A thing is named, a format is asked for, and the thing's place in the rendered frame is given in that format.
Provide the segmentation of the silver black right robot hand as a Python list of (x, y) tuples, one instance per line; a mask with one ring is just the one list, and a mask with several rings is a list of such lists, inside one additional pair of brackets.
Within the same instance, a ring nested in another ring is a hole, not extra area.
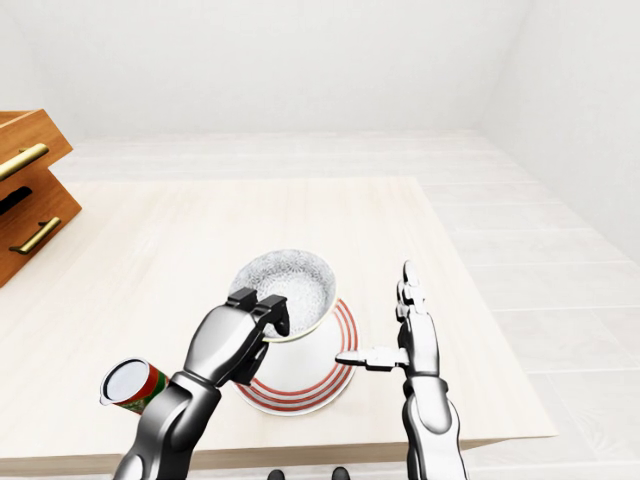
[(342, 351), (335, 361), (361, 366), (368, 371), (402, 368), (408, 378), (440, 376), (440, 355), (436, 329), (428, 312), (426, 297), (416, 266), (410, 260), (403, 265), (402, 279), (396, 289), (396, 320), (400, 324), (397, 347), (376, 346)]

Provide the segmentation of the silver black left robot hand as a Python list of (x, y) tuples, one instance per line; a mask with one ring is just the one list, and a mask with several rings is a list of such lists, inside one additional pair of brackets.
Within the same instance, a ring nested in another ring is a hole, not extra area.
[(262, 300), (257, 292), (242, 288), (211, 310), (196, 330), (184, 364), (184, 371), (221, 387), (227, 381), (248, 386), (260, 368), (269, 344), (267, 325), (278, 334), (290, 331), (287, 299), (270, 295)]

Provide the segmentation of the patterned grey white bowl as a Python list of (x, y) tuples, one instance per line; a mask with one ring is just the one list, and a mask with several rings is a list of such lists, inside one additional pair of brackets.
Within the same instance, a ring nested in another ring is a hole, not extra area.
[(229, 291), (243, 287), (255, 290), (260, 299), (270, 295), (286, 298), (289, 334), (280, 335), (269, 325), (264, 340), (271, 343), (291, 342), (310, 334), (332, 313), (337, 301), (333, 269), (320, 256), (304, 250), (275, 250), (254, 258), (239, 270)]

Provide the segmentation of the white plate with red rings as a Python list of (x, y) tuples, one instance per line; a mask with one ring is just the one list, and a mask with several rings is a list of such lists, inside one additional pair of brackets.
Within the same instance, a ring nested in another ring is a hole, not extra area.
[(241, 398), (271, 415), (304, 415), (335, 400), (350, 383), (355, 368), (335, 361), (359, 348), (359, 326), (339, 299), (333, 313), (309, 335), (273, 343), (248, 386), (235, 384)]

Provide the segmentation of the red green tin can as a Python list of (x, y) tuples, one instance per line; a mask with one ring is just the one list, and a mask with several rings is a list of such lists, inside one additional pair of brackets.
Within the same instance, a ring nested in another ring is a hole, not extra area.
[(169, 383), (169, 377), (143, 358), (122, 360), (104, 376), (100, 403), (116, 405), (141, 415)]

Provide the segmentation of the closed wooden drawer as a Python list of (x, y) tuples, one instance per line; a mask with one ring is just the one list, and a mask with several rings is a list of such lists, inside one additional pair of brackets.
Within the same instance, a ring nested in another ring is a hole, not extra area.
[[(0, 287), (81, 211), (80, 204), (49, 171), (0, 182)], [(30, 254), (9, 250), (39, 229), (39, 222), (59, 217), (62, 223)]]

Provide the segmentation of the wooden cabinet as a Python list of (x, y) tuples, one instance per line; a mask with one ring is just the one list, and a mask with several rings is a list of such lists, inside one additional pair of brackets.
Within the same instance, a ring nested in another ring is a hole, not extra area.
[(0, 111), (0, 287), (82, 210), (50, 171), (71, 151), (45, 110)]

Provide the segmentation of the open wooden drawer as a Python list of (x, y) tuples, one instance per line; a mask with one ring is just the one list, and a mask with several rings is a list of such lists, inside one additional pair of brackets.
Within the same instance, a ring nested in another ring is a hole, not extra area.
[(47, 170), (72, 147), (44, 109), (0, 111), (0, 164), (38, 143), (47, 145), (49, 152), (4, 181)]

